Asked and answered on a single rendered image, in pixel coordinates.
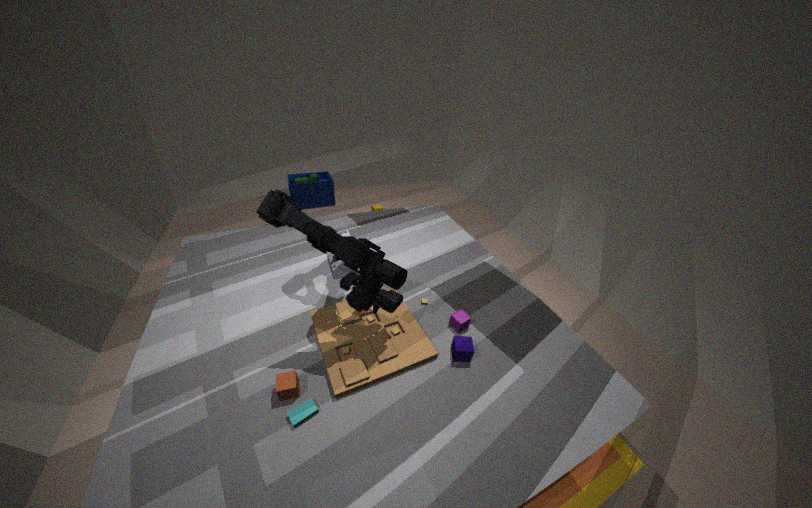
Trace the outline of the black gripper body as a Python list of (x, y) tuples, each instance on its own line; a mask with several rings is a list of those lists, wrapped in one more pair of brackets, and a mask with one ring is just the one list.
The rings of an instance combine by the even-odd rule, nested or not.
[(350, 286), (353, 285), (352, 290), (357, 287), (358, 281), (361, 281), (364, 286), (368, 287), (371, 286), (374, 290), (376, 300), (375, 302), (380, 304), (380, 307), (389, 312), (393, 313), (399, 305), (403, 302), (403, 295), (390, 290), (380, 290), (383, 286), (383, 283), (376, 278), (371, 278), (371, 280), (363, 277), (362, 275), (358, 275), (354, 272), (349, 272), (345, 275), (342, 279), (340, 279), (341, 288), (345, 291), (350, 290)]

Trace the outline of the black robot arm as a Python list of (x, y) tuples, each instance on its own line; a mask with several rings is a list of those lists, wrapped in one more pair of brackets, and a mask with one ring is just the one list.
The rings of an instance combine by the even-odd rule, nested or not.
[[(337, 261), (343, 261), (344, 266), (369, 280), (376, 278), (395, 290), (403, 286), (407, 270), (383, 259), (386, 253), (380, 250), (381, 247), (366, 238), (356, 239), (353, 236), (339, 235), (331, 226), (323, 225), (302, 213), (295, 202), (295, 199), (282, 191), (270, 190), (256, 213), (259, 213), (258, 217), (276, 228), (283, 226), (296, 228), (307, 235), (307, 241), (312, 247), (325, 254), (327, 251), (333, 253)], [(346, 300), (351, 308), (362, 312), (371, 308), (376, 296), (371, 286), (366, 287), (358, 281), (357, 287), (346, 296)]]

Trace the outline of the teal rectangular block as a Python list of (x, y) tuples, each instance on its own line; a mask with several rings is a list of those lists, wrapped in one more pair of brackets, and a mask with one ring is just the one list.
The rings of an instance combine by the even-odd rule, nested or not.
[(312, 398), (308, 398), (303, 403), (300, 403), (297, 407), (292, 408), (291, 411), (287, 413), (290, 421), (294, 429), (301, 425), (303, 422), (308, 420), (310, 417), (315, 416), (318, 413), (318, 409), (314, 404)]

